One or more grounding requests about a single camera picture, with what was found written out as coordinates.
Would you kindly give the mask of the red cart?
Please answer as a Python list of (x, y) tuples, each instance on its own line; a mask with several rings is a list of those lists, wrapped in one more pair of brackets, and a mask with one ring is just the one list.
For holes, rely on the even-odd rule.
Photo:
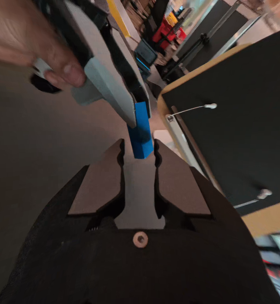
[(167, 20), (166, 17), (163, 17), (162, 22), (158, 30), (152, 37), (153, 48), (158, 51), (164, 51), (173, 40), (178, 39), (184, 41), (186, 38), (186, 33), (182, 28), (182, 23), (184, 22), (184, 17), (175, 20)]

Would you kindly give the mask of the black device with small screen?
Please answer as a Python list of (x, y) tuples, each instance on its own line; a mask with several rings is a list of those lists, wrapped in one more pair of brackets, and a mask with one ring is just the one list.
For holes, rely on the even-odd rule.
[(157, 52), (144, 40), (141, 39), (134, 50), (135, 61), (144, 81), (151, 75), (151, 66), (157, 59)]

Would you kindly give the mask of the person's left hand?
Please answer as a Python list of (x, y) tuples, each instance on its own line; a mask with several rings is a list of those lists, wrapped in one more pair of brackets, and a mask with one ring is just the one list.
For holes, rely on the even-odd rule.
[(44, 77), (55, 87), (83, 86), (83, 68), (33, 1), (0, 0), (0, 61), (30, 67), (38, 58), (51, 68)]

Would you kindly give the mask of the black board with wooden edge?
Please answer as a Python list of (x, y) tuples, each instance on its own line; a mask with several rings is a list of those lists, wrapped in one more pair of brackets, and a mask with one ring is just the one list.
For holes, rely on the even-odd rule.
[(280, 31), (232, 48), (166, 86), (160, 115), (178, 117), (202, 170), (236, 206), (253, 236), (280, 230)]

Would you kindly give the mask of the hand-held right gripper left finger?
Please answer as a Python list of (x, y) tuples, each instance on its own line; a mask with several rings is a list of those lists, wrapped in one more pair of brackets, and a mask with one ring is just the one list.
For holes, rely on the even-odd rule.
[(124, 139), (109, 147), (101, 159), (90, 164), (68, 215), (118, 217), (125, 207)]

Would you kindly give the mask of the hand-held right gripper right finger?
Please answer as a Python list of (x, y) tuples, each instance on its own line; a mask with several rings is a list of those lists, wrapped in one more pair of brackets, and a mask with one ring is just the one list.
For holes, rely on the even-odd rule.
[(160, 140), (154, 140), (154, 207), (160, 219), (170, 206), (186, 215), (211, 216), (210, 209), (187, 162)]

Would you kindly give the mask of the large yellow plastic bin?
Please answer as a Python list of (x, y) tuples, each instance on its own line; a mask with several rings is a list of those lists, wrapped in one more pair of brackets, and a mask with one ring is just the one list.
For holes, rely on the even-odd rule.
[(117, 23), (119, 29), (121, 30), (121, 32), (123, 33), (124, 37), (131, 38), (131, 34), (123, 19), (123, 17), (125, 17), (125, 15), (127, 15), (127, 13), (125, 12), (125, 15), (123, 14), (123, 16), (122, 16), (120, 13), (120, 10), (119, 10), (119, 9), (121, 9), (121, 7), (123, 7), (122, 4), (119, 4), (119, 7), (118, 7), (117, 6), (118, 1), (114, 1), (114, 0), (107, 0), (107, 3), (108, 3), (110, 13), (111, 13), (112, 17), (114, 18), (114, 20), (116, 21), (116, 23)]

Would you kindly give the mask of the blue rectangular block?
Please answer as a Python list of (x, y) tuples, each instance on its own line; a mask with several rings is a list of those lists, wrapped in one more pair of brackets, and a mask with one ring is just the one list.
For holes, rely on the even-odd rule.
[(135, 104), (136, 127), (127, 127), (135, 159), (146, 159), (153, 152), (153, 142), (145, 102)]

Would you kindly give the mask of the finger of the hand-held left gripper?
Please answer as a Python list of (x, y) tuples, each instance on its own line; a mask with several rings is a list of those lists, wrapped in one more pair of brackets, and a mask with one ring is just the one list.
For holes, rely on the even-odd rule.
[(114, 66), (122, 77), (134, 103), (144, 102), (148, 118), (151, 118), (148, 92), (126, 39), (109, 22), (101, 29), (101, 35), (108, 47)]
[(135, 103), (112, 61), (110, 51), (97, 26), (71, 1), (65, 5), (88, 43), (93, 57), (85, 65), (88, 80), (116, 113), (131, 127), (136, 127)]

